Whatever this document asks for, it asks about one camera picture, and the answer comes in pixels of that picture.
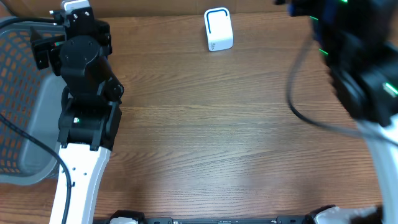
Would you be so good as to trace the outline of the grey plastic shopping basket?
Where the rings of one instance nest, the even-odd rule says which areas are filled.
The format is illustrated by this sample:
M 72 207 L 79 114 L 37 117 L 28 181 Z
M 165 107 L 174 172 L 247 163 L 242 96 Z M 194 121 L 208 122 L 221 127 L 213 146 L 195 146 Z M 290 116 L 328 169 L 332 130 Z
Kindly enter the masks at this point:
M 1 114 L 58 152 L 58 119 L 66 84 L 51 68 L 37 68 L 30 46 L 31 28 L 42 37 L 63 32 L 61 27 L 33 22 L 1 29 Z M 49 153 L 1 125 L 2 183 L 36 184 L 55 176 L 57 169 L 57 160 Z

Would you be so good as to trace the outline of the white barcode scanner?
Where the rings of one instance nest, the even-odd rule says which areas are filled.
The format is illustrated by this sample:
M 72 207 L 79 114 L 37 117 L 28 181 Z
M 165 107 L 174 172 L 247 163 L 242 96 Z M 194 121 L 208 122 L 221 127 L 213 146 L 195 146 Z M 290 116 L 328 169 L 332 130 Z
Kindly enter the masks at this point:
M 234 35 L 229 10 L 225 7 L 208 9 L 203 17 L 209 51 L 230 49 L 234 43 Z

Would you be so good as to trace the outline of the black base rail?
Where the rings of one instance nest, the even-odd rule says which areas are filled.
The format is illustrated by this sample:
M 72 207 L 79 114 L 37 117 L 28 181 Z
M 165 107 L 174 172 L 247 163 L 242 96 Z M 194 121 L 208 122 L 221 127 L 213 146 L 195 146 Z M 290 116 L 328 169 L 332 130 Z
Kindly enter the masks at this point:
M 138 224 L 303 224 L 304 215 L 280 215 L 273 218 L 192 218 L 145 217 L 142 212 L 118 210 L 109 218 L 94 219 L 92 224 L 138 223 Z

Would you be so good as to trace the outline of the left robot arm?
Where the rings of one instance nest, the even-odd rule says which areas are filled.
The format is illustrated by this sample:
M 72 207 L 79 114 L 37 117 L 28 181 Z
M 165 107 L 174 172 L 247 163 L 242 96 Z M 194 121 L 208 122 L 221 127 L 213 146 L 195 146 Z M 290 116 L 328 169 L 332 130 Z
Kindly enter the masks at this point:
M 39 69 L 51 68 L 66 84 L 58 120 L 59 176 L 51 223 L 91 223 L 98 189 L 121 120 L 124 88 L 108 62 L 109 24 L 88 1 L 64 1 L 53 12 L 61 36 L 30 42 Z

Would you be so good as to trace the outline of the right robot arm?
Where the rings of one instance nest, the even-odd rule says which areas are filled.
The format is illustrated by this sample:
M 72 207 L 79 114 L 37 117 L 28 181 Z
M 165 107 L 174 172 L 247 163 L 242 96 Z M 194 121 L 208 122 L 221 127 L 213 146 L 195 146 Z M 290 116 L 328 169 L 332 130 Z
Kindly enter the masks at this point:
M 364 139 L 376 170 L 382 204 L 326 205 L 304 223 L 397 222 L 397 47 L 388 40 L 396 0 L 288 1 L 292 17 L 307 16 L 331 84 L 356 129 L 316 122 L 329 131 Z

